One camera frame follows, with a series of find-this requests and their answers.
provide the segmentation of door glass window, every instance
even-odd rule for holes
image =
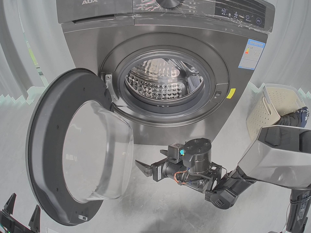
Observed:
[[[133,132],[127,122],[95,101],[76,111],[63,146],[64,178],[74,199],[83,203],[120,197],[132,157]]]

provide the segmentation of dark blue clothing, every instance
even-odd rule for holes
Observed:
[[[304,128],[306,126],[308,118],[309,110],[307,107],[303,107],[295,112],[291,112],[284,116],[281,116],[281,119],[275,124]]]

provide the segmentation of white laundry basket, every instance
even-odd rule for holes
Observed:
[[[261,127],[275,124],[283,115],[305,106],[298,91],[287,85],[268,83],[259,94],[260,99],[246,120],[253,140]]]

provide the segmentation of front-loading washing machine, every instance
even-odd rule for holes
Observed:
[[[264,0],[56,0],[76,68],[107,85],[135,143],[213,140],[272,31]]]
[[[263,0],[57,0],[57,12],[76,68],[40,97],[25,159],[38,204],[66,226],[124,193],[134,141],[213,140],[274,20]]]

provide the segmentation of washing machine door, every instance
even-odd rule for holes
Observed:
[[[133,132],[110,106],[103,80],[73,69],[49,85],[33,112],[26,142],[29,183],[41,208],[60,224],[89,221],[103,199],[126,190]]]

